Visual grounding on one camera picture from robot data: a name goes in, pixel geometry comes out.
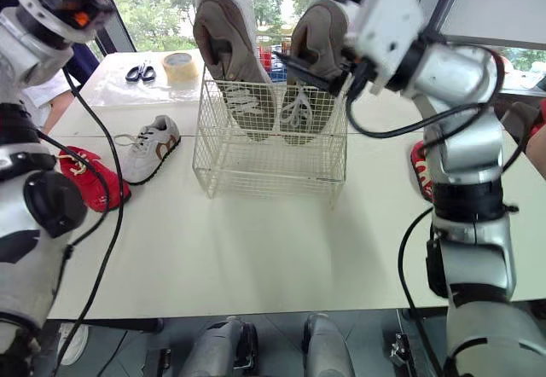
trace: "window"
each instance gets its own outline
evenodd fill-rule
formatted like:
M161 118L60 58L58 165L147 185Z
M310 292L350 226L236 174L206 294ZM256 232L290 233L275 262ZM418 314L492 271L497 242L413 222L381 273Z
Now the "window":
M532 89L546 77L546 50L492 47L504 59L504 89Z
M114 0L137 50L194 49L195 0ZM293 27L311 0L253 0L259 32Z
M193 0L114 0L139 51L195 48Z
M101 49L99 49L99 46L95 40L91 40L90 42L88 42L87 47L90 48L98 61L102 61L104 55L102 54Z

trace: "tape roll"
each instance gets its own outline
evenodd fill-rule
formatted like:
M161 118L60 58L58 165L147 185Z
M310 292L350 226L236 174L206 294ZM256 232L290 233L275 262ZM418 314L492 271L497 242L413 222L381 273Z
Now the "tape roll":
M182 83L199 75L194 59L188 53L174 53L163 59L169 83Z

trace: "clear plastic bag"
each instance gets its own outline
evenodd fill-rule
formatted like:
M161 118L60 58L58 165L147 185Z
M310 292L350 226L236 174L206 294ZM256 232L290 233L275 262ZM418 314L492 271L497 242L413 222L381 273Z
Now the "clear plastic bag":
M203 73L203 61L199 50L191 52L199 75L182 83L171 84L163 68L163 57L156 53L124 55L123 60L111 60L104 76L97 82L92 91L92 106L94 107L127 107L153 104L172 104L197 102ZM144 61L151 65L156 73L155 80L149 82L131 83L125 76L133 67L140 66Z

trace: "white wire basket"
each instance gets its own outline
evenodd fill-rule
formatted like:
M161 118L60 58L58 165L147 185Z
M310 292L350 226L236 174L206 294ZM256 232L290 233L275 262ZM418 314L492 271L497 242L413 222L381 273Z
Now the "white wire basket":
M346 181L342 97L286 83L215 81L205 72L193 162L200 185L210 198L307 194L334 206Z

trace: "wire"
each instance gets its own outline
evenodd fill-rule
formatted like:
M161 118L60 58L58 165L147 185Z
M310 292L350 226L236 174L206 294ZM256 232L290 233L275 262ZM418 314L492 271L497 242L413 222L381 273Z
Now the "wire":
M90 171L91 173L98 178L98 180L101 182L101 185L102 185L102 189L104 189L104 194L106 195L106 209L105 211L102 213L101 217L99 218L98 221L96 221L96 223L87 231L85 232L84 234L82 234L78 239L76 239L74 242L72 242L69 246L71 247L76 247L77 245L79 245L82 241L84 241L86 238L88 238L93 232L95 232L99 226L102 225L102 223L104 222L104 219L106 219L106 216L108 215L108 213L110 212L110 191L108 190L108 185L106 183L106 180L104 179L104 177L102 176L102 174L100 174L96 169L95 167L85 158L83 157L80 157L77 153L75 153L74 151L72 151L70 148L67 148L65 147L64 145L62 145L61 143L59 143L58 141L54 140L53 138L51 138L50 136L47 136L45 135L42 131L40 130L37 130L37 133L38 133L38 136L40 137L40 139L48 142L49 144L53 145L54 147L57 147L59 148L61 151L64 151L65 153L67 153L68 155L72 156L74 159L78 160L79 162L81 162L82 164L84 164Z
M76 239L71 244L67 245L67 247L66 247L66 249L65 249L65 251L63 253L62 262L61 262L61 270L59 271L59 280L57 281L57 287L55 288L55 296L56 296L56 294L59 292L59 289L61 289L62 278L63 278L63 276L65 274L65 269L67 268L67 262L72 257L72 255L74 253L74 248L77 245L79 245L82 241L87 239L93 232L95 232L99 228L99 226L102 225L102 223L104 222L104 219L106 219L106 216L108 215L108 212L110 210L110 193L108 191L108 185L106 184L106 180L104 179L102 174L99 173L95 169L95 167L87 159L85 159L83 157L80 157L77 153L72 151L70 148L65 147L64 145L62 145L58 141L54 140L50 136L47 136L46 134L44 134L42 131L36 130L36 132L38 133L38 137L40 139L48 142L49 144L53 145L54 147L59 148L61 151L64 151L68 155L71 155L74 159L78 160L79 162L84 164L87 168L89 168L91 173L93 175L95 175L98 178L98 180L101 182L102 188L104 189L104 193L106 194L106 209L102 213L99 220L96 221L96 223L87 232L82 234L78 239Z
M396 130L376 132L376 131L365 130L355 120L354 115L352 113L353 102L354 101L347 100L347 103L346 103L347 118L349 119L349 123L352 125L352 128L354 128L356 131L363 134L364 136L368 136L370 138L378 138L378 139L386 139L386 138L394 138L395 136L402 136L409 132L417 131L420 128L424 128L424 127L428 127L429 125L436 124L442 119L447 119L448 117L451 117L455 114L459 114L468 110L480 109L484 106L484 104L479 104L479 103L465 104L463 106L444 111L440 114L435 114L432 117L429 117L428 119L423 119L417 123L406 125L405 127L397 128Z
M427 353L430 363L433 365L434 372L436 373L438 377L441 377L443 374L442 367L440 366L438 358L436 357L436 354L434 353L433 346L431 345L430 340L428 339L427 332L425 331L425 327L423 326L423 323L421 320L421 316L419 315L419 312L417 311L417 308L415 307L413 299L411 298L410 290L408 289L408 285L406 284L406 278L404 275L404 253L406 250L406 245L408 244L408 240L411 236L411 233L413 232L413 229L415 229L417 224L419 224L419 222L432 211L433 211L432 207L428 208L421 215L419 215L411 223L408 230L406 230L406 233L404 234L404 238L402 239L402 243L400 243L400 248L398 250L398 276L400 277L400 283L402 284L402 289L404 290L404 294L406 295L406 299L408 300L408 303L409 303L409 313L415 318L415 325L417 326L417 331L419 332L419 335L421 336L421 340L423 342L425 352Z
M482 115L487 113L487 111L491 107L492 102L497 97L498 93L500 92L502 88L502 85L504 84L504 65L502 63L501 56L497 52L483 48L481 46L472 46L472 47L480 47L481 49L487 50L493 56L493 59L495 60L495 65L497 67L497 81L495 84L495 89L493 90L493 93L491 94L491 98L487 102L465 104L465 105L458 106L450 110L444 111L442 113L435 114L432 117L423 119L417 123L406 125L405 127L397 128L396 130L377 132L377 131L366 130L356 121L352 111L354 100L347 100L346 113L347 113L347 118L349 119L349 123L356 131L358 131L359 133L365 136L368 136L370 138L386 139L386 138L393 138L395 136L402 136L403 134L407 134L409 132L419 130L420 128L428 127L429 125L436 124L443 119L447 119L448 117L451 117L459 113L463 113L468 110L479 110L474 116L472 116L469 120L467 120L462 125L455 128L453 131L450 131L444 136L438 138L437 140L434 140L432 142L428 142L427 144L425 144L423 148L421 149L421 151L424 151L425 149L433 148L443 143L448 138L451 138L452 136L458 134L459 132L466 130L471 124L476 122L477 119L479 119Z
M112 356L108 359L108 361L102 366L101 371L99 371L96 375L96 377L101 377L102 373L108 368L110 363L114 360L114 358L118 355L119 349L121 348L121 345L123 344L125 337L127 337L127 331L125 330L125 333L123 333L123 336L121 336L121 339L119 340L118 346L113 351Z
M121 230L121 223L123 222L123 211L124 211L123 176L121 174L121 165L119 163L118 152L116 151L116 147L114 146L112 136L108 132L108 129L106 128L106 126L101 122L101 120L96 116L93 110L89 107L87 102L85 102L84 98L79 94L78 89L76 88L72 79L70 78L70 74L68 73L67 68L63 67L62 71L65 75L65 78L67 79L68 85L70 86L70 89L72 90L72 93L74 94L74 96L78 98L78 100L80 101L82 106L85 108L87 113L89 113L91 118L95 120L95 122L98 124L98 126L101 128L102 132L107 138L108 145L110 146L110 150L112 151L113 162L116 166L116 173L118 174L119 209L118 209L118 220L116 222L116 226L113 231L112 240L110 241L110 244L108 245L108 249L104 255L104 258L102 259L101 267L95 279L95 284L93 285L93 288L91 289L90 296L87 299L87 302L85 303L85 306L82 309L82 312L80 313L78 319L74 323L74 326L72 327L70 334L67 336L65 343L62 345L62 348L59 350L59 353L57 355L57 362L52 372L53 377L55 377L57 372L59 371L59 367L61 366L61 360L64 357L65 353L67 352L68 346L72 342L74 334L76 334L76 332L78 331L79 326L81 326L81 324L83 323L84 318L87 316L87 313L89 312L91 306L93 305L93 302L95 301L95 296L96 296L96 293L98 292L99 286L101 285L102 277L104 276L104 272L106 271L106 267L108 265L108 260L110 259L110 256L112 255L112 251L118 239L119 231Z
M502 57L494 50L487 49L485 47L481 47L481 49L486 50L487 52L489 52L489 54L491 54L491 56L493 57L493 60L495 61L495 67L497 68L497 81L495 82L495 89L493 90L491 97L489 98L489 100L487 100L487 102L481 103L480 104L481 109L475 115L473 115L470 119L468 119L466 122L462 123L454 130L437 138L436 140L426 142L420 149L422 154L424 154L424 151L426 150L430 150L431 148L434 148L440 144L443 144L446 140L466 130L470 125L478 121L478 119L480 119L483 115L485 115L489 111L492 103L496 100L496 98L498 97L498 94L501 92L502 86L504 85L504 63L502 62Z
M518 146L514 150L514 153L510 156L510 158L508 159L508 161L506 161L506 164L502 168L502 173L508 171L508 168L510 168L514 164L514 162L520 157L520 155L525 151L531 135L531 123L529 122L529 119L523 114L523 112L514 105L509 109L509 111L513 112L520 119L523 134L521 136L520 142L518 142Z

